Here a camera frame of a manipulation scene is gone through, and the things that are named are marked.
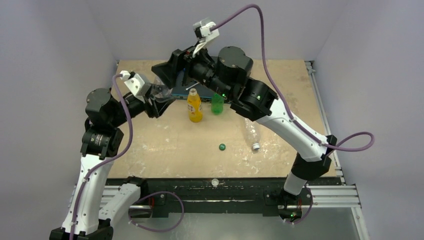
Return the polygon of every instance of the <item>wooden table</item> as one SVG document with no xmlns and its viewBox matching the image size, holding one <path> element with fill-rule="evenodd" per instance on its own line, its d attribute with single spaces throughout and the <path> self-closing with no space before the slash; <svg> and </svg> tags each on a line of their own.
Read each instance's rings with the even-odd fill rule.
<svg viewBox="0 0 424 240">
<path fill-rule="evenodd" d="M 143 73 L 152 82 L 151 66 L 163 60 L 121 60 L 122 70 Z M 268 69 L 286 97 L 290 109 L 317 132 L 324 134 L 319 106 L 303 60 L 268 60 Z M 271 85 L 261 60 L 255 60 L 251 77 Z M 118 81 L 122 93 L 128 89 Z M 203 103 L 203 120 L 188 118 L 187 102 L 175 101 L 160 118 L 142 113 L 133 119 L 134 138 L 128 152 L 118 159 L 109 178 L 222 178 L 285 177 L 294 162 L 296 151 L 269 129 L 260 126 L 261 148 L 253 153 L 244 138 L 243 118 L 229 104 L 220 115 L 211 113 Z M 128 142 L 128 125 L 120 129 Z M 225 144 L 226 150 L 219 150 Z M 325 176 L 336 176 L 334 166 Z"/>
</svg>

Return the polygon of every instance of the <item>green bottle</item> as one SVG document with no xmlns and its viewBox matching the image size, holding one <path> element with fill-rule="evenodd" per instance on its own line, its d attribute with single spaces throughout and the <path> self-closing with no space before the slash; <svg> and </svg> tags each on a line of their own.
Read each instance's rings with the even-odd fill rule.
<svg viewBox="0 0 424 240">
<path fill-rule="evenodd" d="M 214 94 L 212 100 L 210 101 L 211 106 L 210 109 L 212 113 L 215 115 L 219 115 L 224 110 L 224 98 L 218 94 Z"/>
</svg>

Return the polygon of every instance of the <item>white wall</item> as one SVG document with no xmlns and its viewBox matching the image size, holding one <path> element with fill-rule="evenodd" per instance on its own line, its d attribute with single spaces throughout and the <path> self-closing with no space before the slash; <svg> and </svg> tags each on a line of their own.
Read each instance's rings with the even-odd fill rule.
<svg viewBox="0 0 424 240">
<path fill-rule="evenodd" d="M 61 226 L 85 99 L 110 85 L 114 64 L 85 1 L 1 1 L 1 239 L 48 239 Z"/>
<path fill-rule="evenodd" d="M 424 235 L 423 10 L 422 0 L 350 0 L 314 64 L 333 133 L 376 136 L 365 152 L 339 153 L 373 240 Z"/>
<path fill-rule="evenodd" d="M 196 43 L 192 25 L 218 23 L 250 0 L 87 0 L 117 59 L 168 59 Z M 262 0 L 269 59 L 313 60 L 348 0 Z M 209 50 L 235 45 L 261 57 L 259 15 L 249 9 L 223 26 Z"/>
</svg>

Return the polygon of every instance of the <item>empty plastic bottle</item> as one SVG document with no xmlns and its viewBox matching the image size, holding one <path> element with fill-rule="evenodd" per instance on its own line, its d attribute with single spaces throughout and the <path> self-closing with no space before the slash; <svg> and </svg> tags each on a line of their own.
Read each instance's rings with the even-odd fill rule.
<svg viewBox="0 0 424 240">
<path fill-rule="evenodd" d="M 244 127 L 246 129 L 246 141 L 249 146 L 251 146 L 253 151 L 259 150 L 261 145 L 259 141 L 261 139 L 261 135 L 259 132 L 259 124 L 255 121 L 251 121 L 248 118 L 244 119 Z"/>
</svg>

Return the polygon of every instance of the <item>bottle label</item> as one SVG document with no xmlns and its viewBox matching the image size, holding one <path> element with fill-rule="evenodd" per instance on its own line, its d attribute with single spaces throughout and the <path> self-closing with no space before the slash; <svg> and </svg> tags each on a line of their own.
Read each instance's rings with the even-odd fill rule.
<svg viewBox="0 0 424 240">
<path fill-rule="evenodd" d="M 187 108 L 188 108 L 188 111 L 192 114 L 196 112 L 195 107 L 192 106 L 190 103 L 187 104 Z"/>
</svg>

